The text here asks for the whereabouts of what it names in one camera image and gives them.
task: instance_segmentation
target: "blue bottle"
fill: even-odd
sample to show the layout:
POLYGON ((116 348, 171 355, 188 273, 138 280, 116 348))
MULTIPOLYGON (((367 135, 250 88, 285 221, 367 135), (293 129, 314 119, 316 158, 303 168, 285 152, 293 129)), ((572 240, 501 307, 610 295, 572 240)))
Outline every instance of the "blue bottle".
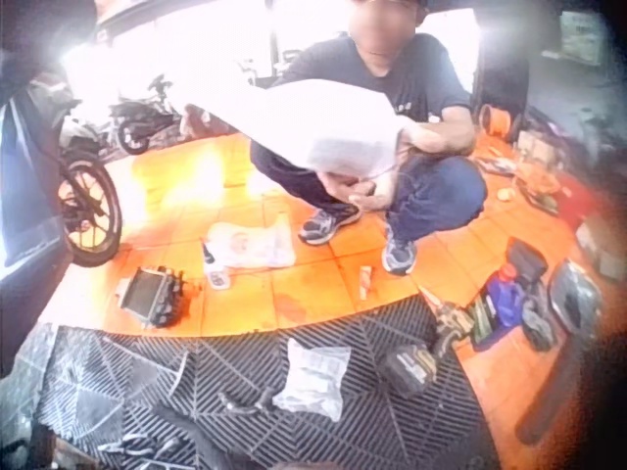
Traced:
POLYGON ((506 263, 488 280, 488 295, 497 311, 499 322, 505 328, 513 328, 522 322, 522 288, 514 279, 515 266, 506 263))

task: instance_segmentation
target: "black interlocking floor mat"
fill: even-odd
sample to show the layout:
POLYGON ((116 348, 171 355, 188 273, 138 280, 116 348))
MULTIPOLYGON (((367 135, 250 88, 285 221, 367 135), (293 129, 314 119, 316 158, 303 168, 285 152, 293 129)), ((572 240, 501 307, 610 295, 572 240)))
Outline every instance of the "black interlocking floor mat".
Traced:
POLYGON ((184 444, 170 461, 208 468, 184 433, 151 412, 162 400, 195 419, 218 446, 265 467, 280 461, 334 461, 347 470, 499 468, 487 423, 454 354, 440 364, 437 382, 415 399, 388 391, 377 375, 375 363, 393 346, 416 339, 435 341, 435 319, 421 297, 272 333, 198 340, 110 336, 171 369, 189 352, 170 399, 172 374, 119 351, 103 336, 59 330, 37 415, 110 467, 134 469, 141 463, 99 452, 98 445, 127 433, 146 433, 163 441, 180 437, 184 444), (270 416, 227 414, 217 398, 219 391, 252 403, 266 386, 281 389, 290 337, 308 348, 351 347, 342 382, 341 421, 280 410, 270 416))

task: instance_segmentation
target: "jeans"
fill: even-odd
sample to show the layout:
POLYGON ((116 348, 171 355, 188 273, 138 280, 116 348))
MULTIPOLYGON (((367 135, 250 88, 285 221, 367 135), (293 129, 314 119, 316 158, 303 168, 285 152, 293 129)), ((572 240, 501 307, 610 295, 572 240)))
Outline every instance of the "jeans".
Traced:
MULTIPOLYGON (((330 213, 346 207, 329 196, 313 171, 298 168, 256 142, 251 161, 292 196, 330 213)), ((415 241, 433 232, 467 225, 483 211, 487 189, 481 173, 464 157, 415 156, 401 168, 386 219, 394 238, 415 241)))

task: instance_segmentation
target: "sneaker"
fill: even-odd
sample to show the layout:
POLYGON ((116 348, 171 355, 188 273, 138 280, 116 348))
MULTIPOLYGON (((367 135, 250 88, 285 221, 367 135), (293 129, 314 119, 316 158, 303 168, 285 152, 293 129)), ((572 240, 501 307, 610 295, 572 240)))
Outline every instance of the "sneaker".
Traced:
POLYGON ((337 213, 318 211, 310 218, 299 232, 299 238, 309 245, 327 243, 342 225, 357 222, 362 212, 355 206, 346 206, 337 213))
POLYGON ((415 242, 406 242, 394 238, 392 228, 386 226, 387 244, 383 249, 383 267, 390 274, 405 276, 413 271, 415 266, 417 248, 415 242))

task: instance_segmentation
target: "white paper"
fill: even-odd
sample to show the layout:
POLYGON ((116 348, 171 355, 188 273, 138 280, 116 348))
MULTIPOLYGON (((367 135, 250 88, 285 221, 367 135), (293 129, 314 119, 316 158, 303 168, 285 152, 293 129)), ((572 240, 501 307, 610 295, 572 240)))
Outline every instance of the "white paper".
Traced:
POLYGON ((327 80, 263 90, 213 80, 192 103, 293 165, 358 178, 395 166, 402 122, 382 93, 327 80))

